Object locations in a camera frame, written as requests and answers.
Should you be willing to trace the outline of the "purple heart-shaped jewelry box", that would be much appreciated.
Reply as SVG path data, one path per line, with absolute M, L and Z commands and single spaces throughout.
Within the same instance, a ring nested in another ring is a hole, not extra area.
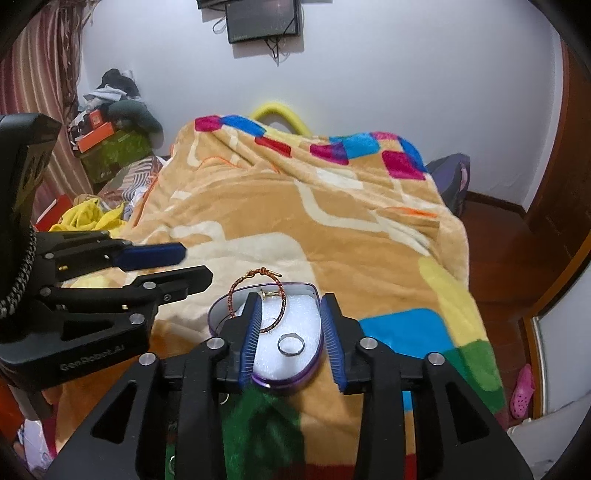
M 230 319 L 229 311 L 242 314 L 250 293 L 259 294 L 263 304 L 262 327 L 269 327 L 277 315 L 280 323 L 259 336 L 252 381 L 266 390 L 293 392 L 315 375 L 322 356 L 320 297 L 314 285 L 290 282 L 283 285 L 284 295 L 272 283 L 239 287 L 228 306 L 225 296 L 208 311 L 211 334 L 217 334 Z

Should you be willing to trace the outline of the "red box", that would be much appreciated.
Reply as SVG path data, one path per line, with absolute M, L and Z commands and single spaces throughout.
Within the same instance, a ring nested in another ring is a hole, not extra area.
M 48 232 L 72 206 L 72 201 L 67 195 L 60 195 L 39 216 L 34 225 L 35 229 L 40 232 Z

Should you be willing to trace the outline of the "pink croc shoe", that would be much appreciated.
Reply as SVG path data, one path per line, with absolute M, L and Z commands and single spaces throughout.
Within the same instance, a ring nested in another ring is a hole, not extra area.
M 527 417 L 535 391 L 536 384 L 532 367 L 530 364 L 526 364 L 518 374 L 509 402 L 510 413 L 515 419 L 521 420 Z

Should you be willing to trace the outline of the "striped brown pillow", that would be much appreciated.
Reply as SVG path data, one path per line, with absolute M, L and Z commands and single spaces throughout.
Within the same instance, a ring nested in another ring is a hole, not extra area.
M 98 193 L 110 210 L 123 206 L 121 218 L 128 221 L 133 210 L 148 192 L 167 160 L 152 155 L 122 168 Z

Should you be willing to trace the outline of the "green patterned cloth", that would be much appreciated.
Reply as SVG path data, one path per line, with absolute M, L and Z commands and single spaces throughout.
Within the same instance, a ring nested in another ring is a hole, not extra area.
M 136 130 L 118 130 L 80 155 L 91 184 L 112 179 L 123 167 L 152 154 L 150 141 Z

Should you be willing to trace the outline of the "orange box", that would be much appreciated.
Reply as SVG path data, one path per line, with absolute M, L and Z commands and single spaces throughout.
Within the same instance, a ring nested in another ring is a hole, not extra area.
M 106 122 L 76 140 L 80 153 L 85 153 L 103 140 L 115 134 L 115 128 L 111 122 Z

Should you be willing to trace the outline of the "pile of clothes and boxes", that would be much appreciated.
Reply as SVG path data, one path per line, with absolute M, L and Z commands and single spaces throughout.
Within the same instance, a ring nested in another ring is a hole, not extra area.
M 82 96 L 78 112 L 67 127 L 72 145 L 93 130 L 91 113 L 94 111 L 100 116 L 99 125 L 110 122 L 119 129 L 136 129 L 149 139 L 153 148 L 163 144 L 163 127 L 148 110 L 129 74 L 112 68 L 102 75 L 98 87 Z

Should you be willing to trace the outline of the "striped brown curtain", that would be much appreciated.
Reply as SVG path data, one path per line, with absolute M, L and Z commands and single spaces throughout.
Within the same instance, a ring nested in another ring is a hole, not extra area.
M 94 1 L 49 2 L 28 22 L 1 61 L 1 111 L 38 112 L 62 124 L 36 191 L 34 217 L 62 195 L 73 200 L 91 191 L 66 127 L 78 112 L 81 34 L 95 5 Z

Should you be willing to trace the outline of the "colourful patchwork fleece blanket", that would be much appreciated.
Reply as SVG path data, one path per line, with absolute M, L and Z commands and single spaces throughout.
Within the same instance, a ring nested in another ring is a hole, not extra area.
M 238 115 L 181 128 L 169 163 L 114 229 L 135 244 L 180 241 L 180 266 L 207 265 L 204 293 L 159 309 L 151 350 L 172 356 L 209 336 L 207 313 L 236 279 L 266 267 L 281 282 L 335 293 L 342 313 L 404 355 L 442 352 L 506 429 L 493 348 L 468 290 L 464 224 L 420 153 L 387 132 L 301 136 Z M 259 389 L 221 407 L 228 479 L 352 479 L 362 400 L 342 396 L 328 361 L 303 389 Z

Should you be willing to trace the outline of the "yellow curved headboard tube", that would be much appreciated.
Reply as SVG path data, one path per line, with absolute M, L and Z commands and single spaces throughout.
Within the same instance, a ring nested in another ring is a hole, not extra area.
M 280 102 L 264 102 L 262 105 L 257 107 L 250 113 L 249 117 L 252 120 L 260 121 L 266 117 L 278 117 L 290 127 L 290 130 L 294 134 L 301 135 L 304 137 L 312 137 L 314 134 L 311 133 L 311 129 L 305 125 L 301 117 L 296 112 L 290 109 L 287 105 Z

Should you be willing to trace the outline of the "brown wooden door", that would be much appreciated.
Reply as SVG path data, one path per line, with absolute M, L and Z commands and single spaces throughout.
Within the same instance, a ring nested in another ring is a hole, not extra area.
M 525 214 L 536 239 L 535 271 L 549 283 L 590 234 L 590 79 L 561 45 L 563 93 L 557 133 L 540 186 Z

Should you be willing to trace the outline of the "grey purple bag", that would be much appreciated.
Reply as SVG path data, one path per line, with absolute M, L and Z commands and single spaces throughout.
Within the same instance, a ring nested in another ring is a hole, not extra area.
M 471 159 L 456 153 L 430 162 L 427 170 L 448 209 L 456 216 L 463 213 L 471 178 Z

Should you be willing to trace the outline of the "small wall monitor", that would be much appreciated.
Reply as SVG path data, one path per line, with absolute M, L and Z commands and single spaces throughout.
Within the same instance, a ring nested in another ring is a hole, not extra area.
M 301 33 L 301 2 L 243 0 L 225 5 L 226 31 L 231 44 Z

